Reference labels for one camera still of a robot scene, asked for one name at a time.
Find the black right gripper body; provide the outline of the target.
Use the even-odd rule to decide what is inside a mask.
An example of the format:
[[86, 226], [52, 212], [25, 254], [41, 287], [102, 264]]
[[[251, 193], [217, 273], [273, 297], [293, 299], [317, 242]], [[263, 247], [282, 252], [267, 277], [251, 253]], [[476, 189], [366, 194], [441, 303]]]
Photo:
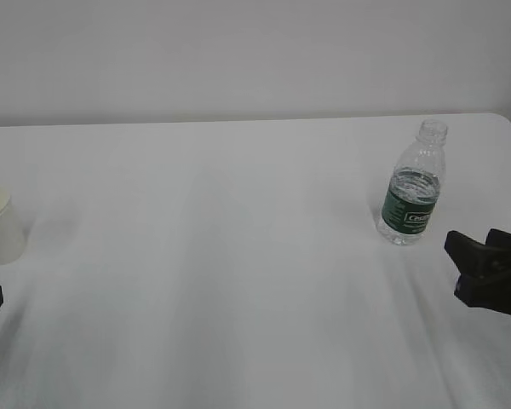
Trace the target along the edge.
[[478, 278], [461, 274], [454, 295], [470, 308], [511, 316], [511, 273]]

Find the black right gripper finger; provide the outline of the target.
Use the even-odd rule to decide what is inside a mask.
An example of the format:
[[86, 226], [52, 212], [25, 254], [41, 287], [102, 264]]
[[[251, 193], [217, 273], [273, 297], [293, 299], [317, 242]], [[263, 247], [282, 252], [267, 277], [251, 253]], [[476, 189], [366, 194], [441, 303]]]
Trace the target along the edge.
[[446, 235], [444, 248], [460, 274], [478, 278], [511, 273], [511, 256], [491, 256], [485, 251], [485, 243], [458, 231]]
[[491, 256], [511, 256], [511, 233], [492, 228], [486, 235], [485, 251]]

